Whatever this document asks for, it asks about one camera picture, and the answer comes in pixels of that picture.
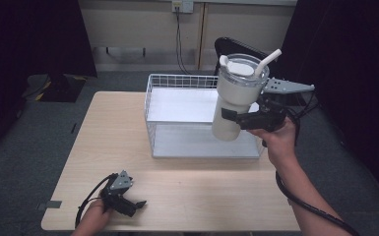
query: power cord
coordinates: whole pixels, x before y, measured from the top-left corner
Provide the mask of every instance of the power cord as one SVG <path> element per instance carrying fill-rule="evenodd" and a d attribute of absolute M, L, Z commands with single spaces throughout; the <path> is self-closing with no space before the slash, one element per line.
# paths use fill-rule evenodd
<path fill-rule="evenodd" d="M 300 200 L 299 198 L 297 198 L 294 194 L 292 194 L 285 186 L 284 186 L 284 183 L 281 179 L 281 176 L 279 175 L 278 171 L 276 172 L 276 183 L 278 184 L 278 187 L 279 189 L 282 191 L 282 193 L 288 198 L 290 199 L 291 201 L 293 201 L 294 203 L 298 204 L 300 207 L 314 213 L 314 214 L 317 214 L 318 216 L 321 216 L 327 220 L 329 220 L 330 222 L 338 225 L 339 227 L 341 227 L 343 230 L 345 230 L 346 232 L 348 232 L 349 234 L 353 235 L 353 236 L 359 236 L 358 232 L 355 231 L 351 226 L 349 226 L 347 223 L 345 223 L 344 221 L 326 213 L 325 211 L 315 207 L 315 206 L 311 206 L 309 204 L 307 204 L 306 202 Z"/>
<path fill-rule="evenodd" d="M 177 64 L 179 65 L 180 70 L 185 73 L 186 75 L 191 75 L 185 68 L 183 64 L 183 58 L 182 58 L 182 42 L 180 39 L 180 8 L 175 7 L 174 8 L 176 13 L 176 20 L 177 20 L 177 32 L 176 32 L 176 57 L 177 57 Z"/>
<path fill-rule="evenodd" d="M 296 118 L 297 119 L 302 118 L 304 115 L 306 115 L 307 113 L 311 112 L 312 110 L 314 110 L 315 108 L 317 108 L 320 105 L 319 102 L 317 102 L 313 106 L 309 107 L 309 105 L 311 104 L 311 101 L 314 98 L 314 96 L 315 96 L 315 90 L 312 91 L 311 97 L 309 98 L 309 100 L 306 103 L 305 107 L 296 114 Z"/>

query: black curtain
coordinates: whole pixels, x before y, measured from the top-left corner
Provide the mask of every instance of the black curtain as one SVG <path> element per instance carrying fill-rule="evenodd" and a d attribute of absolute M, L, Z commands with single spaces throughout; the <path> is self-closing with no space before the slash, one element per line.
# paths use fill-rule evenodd
<path fill-rule="evenodd" d="M 96 77 L 78 1 L 0 0 L 1 131 L 22 100 L 27 78 L 49 73 Z"/>
<path fill-rule="evenodd" d="M 316 86 L 346 146 L 379 182 L 379 0 L 298 0 L 278 61 Z"/>

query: gray floor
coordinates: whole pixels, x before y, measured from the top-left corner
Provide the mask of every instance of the gray floor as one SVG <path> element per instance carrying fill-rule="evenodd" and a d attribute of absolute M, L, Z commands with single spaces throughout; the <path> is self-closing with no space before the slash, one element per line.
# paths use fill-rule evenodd
<path fill-rule="evenodd" d="M 99 69 L 105 66 L 106 70 L 110 67 L 114 71 L 99 71 L 97 79 L 89 79 L 76 103 L 37 102 L 34 96 L 29 97 L 24 114 L 0 141 L 0 235 L 69 235 L 68 232 L 43 231 L 40 228 L 43 211 L 36 207 L 51 198 L 95 92 L 144 91 L 150 73 L 180 73 L 164 70 L 167 62 L 161 67 L 147 67 L 153 71 L 142 71 L 141 68 L 117 71 L 108 65 L 110 63 L 104 64 L 104 60 L 112 58 L 99 56 L 101 58 L 95 59 Z M 173 59 L 169 60 L 175 69 Z M 193 73 L 210 75 L 211 71 Z M 26 93 L 39 88 L 45 78 L 31 77 L 31 87 Z M 74 124 L 77 127 L 71 133 Z M 312 111 L 302 119 L 296 149 L 300 163 L 321 194 L 360 235 L 379 235 L 379 187 L 358 158 L 347 152 L 340 142 L 336 126 L 324 112 L 319 108 Z M 138 235 L 177 234 L 146 232 Z M 292 236 L 300 233 L 255 232 L 254 235 Z"/>

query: wall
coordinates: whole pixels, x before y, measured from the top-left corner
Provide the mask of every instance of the wall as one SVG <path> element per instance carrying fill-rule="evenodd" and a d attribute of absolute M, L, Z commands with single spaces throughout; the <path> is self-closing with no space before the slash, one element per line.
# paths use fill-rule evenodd
<path fill-rule="evenodd" d="M 175 50 L 176 16 L 165 1 L 81 1 L 93 47 L 146 47 Z M 230 36 L 265 52 L 282 47 L 294 6 L 194 3 L 193 14 L 180 15 L 184 52 L 193 64 L 216 63 L 214 41 Z"/>

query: white tumbler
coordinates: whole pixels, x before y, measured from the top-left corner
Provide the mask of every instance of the white tumbler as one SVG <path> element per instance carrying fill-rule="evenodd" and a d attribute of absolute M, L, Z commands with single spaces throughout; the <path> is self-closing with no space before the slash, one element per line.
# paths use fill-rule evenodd
<path fill-rule="evenodd" d="M 221 109 L 247 113 L 261 92 L 269 76 L 269 67 L 259 75 L 254 71 L 260 60 L 245 54 L 230 54 L 220 58 L 220 73 L 217 84 L 219 97 L 213 121 L 213 134 L 222 141 L 237 139 L 241 129 L 233 121 L 223 119 Z"/>

